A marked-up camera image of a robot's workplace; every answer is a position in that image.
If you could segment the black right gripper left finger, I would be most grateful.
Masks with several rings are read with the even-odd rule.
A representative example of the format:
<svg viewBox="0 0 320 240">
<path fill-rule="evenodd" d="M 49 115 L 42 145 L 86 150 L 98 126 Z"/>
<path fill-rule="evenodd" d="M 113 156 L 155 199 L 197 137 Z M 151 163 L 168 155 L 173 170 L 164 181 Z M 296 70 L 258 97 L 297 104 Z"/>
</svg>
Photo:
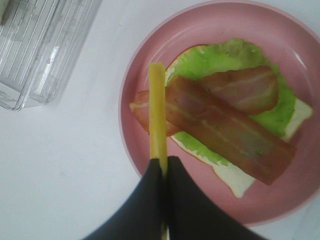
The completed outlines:
<svg viewBox="0 0 320 240">
<path fill-rule="evenodd" d="M 86 240 L 160 240 L 163 224 L 163 176 L 153 158 L 125 203 Z"/>
</svg>

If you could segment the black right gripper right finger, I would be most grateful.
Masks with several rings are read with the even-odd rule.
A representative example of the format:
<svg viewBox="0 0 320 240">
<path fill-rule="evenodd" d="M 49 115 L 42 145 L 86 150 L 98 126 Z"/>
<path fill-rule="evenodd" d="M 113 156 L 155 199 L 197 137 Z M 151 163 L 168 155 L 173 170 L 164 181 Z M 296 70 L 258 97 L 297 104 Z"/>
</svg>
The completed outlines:
<svg viewBox="0 0 320 240">
<path fill-rule="evenodd" d="M 167 216 L 171 240 L 263 240 L 214 204 L 177 156 L 168 157 Z"/>
</svg>

